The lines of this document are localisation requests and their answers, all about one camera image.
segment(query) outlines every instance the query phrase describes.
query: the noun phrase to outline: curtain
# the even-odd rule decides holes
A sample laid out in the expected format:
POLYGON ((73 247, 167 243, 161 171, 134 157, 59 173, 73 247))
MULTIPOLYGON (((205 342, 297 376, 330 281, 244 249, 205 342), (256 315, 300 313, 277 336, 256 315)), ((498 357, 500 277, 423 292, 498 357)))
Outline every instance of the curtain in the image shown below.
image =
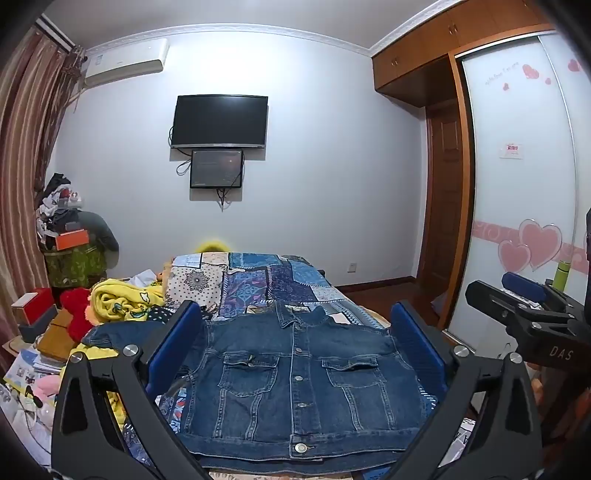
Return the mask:
MULTIPOLYGON (((63 52, 32 27, 0 74, 0 344, 18 334, 11 303, 49 286, 35 230, 35 191, 43 189, 81 55, 79 48, 63 52)), ((8 365, 0 356, 0 369, 8 365)))

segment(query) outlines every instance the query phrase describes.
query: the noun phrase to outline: wooden floor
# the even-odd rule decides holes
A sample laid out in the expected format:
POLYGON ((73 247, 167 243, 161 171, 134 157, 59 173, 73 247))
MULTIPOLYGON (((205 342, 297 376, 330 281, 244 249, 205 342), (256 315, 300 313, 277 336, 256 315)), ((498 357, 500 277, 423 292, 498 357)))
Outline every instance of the wooden floor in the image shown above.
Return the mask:
POLYGON ((421 288, 414 283, 354 291, 346 295, 356 304, 378 312, 387 320, 390 319, 392 305, 400 300, 408 300, 428 325, 437 326, 439 321, 439 317, 431 308, 429 299, 423 294, 421 288))

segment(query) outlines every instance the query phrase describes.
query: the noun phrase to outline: button placket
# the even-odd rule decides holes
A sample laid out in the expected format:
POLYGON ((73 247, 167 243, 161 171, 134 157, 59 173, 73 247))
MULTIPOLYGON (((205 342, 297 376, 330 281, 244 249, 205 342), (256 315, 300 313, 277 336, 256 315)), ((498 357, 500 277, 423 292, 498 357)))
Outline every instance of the button placket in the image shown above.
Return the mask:
POLYGON ((291 411, 294 419, 293 434, 298 436, 291 444, 291 454, 299 457, 311 446, 303 436, 320 433, 320 417, 314 403, 310 382, 309 327, 295 322, 291 356, 291 411))

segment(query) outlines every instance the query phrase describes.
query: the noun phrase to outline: flat screen tv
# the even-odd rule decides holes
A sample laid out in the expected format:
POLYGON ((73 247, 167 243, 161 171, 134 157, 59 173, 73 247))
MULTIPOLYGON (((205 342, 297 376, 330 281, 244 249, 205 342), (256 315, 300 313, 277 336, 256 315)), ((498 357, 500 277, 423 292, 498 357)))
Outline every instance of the flat screen tv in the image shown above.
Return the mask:
POLYGON ((265 147, 268 97, 181 95, 174 112, 171 145, 265 147))
POLYGON ((192 189, 239 189, 242 187, 242 150, 193 150, 192 189))

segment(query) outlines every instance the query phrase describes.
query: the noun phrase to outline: ceiling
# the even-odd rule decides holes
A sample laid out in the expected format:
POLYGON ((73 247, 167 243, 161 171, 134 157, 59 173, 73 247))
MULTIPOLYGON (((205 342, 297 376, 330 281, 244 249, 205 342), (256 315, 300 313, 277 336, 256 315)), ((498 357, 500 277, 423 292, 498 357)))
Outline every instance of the ceiling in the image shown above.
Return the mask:
POLYGON ((292 28, 371 48, 433 3, 434 0, 55 0, 46 15, 72 41, 86 48, 159 28, 215 23, 292 28))

